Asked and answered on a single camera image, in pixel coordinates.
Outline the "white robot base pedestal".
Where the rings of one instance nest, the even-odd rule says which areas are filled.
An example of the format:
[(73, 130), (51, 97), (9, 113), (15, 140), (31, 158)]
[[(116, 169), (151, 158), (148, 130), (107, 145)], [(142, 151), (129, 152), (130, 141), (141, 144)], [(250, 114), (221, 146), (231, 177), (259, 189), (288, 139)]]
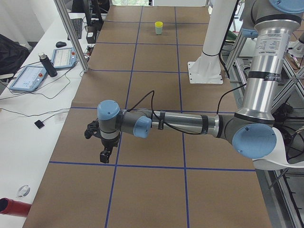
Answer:
[(201, 56), (195, 62), (188, 62), (191, 84), (223, 84), (219, 53), (231, 12), (232, 0), (214, 2)]

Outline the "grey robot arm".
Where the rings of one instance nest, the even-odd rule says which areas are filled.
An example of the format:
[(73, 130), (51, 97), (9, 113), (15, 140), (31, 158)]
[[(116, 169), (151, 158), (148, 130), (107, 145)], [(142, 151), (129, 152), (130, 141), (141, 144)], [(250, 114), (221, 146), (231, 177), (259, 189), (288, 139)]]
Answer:
[(301, 0), (249, 0), (243, 13), (243, 35), (255, 37), (257, 42), (242, 106), (232, 116), (208, 117), (153, 109), (121, 109), (113, 100), (102, 101), (97, 107), (95, 131), (104, 146), (101, 162), (109, 162), (120, 133), (146, 138), (153, 125), (160, 130), (167, 126), (192, 135), (211, 134), (256, 161), (275, 153), (283, 139), (275, 132), (271, 107), (290, 36), (302, 22), (304, 3)]

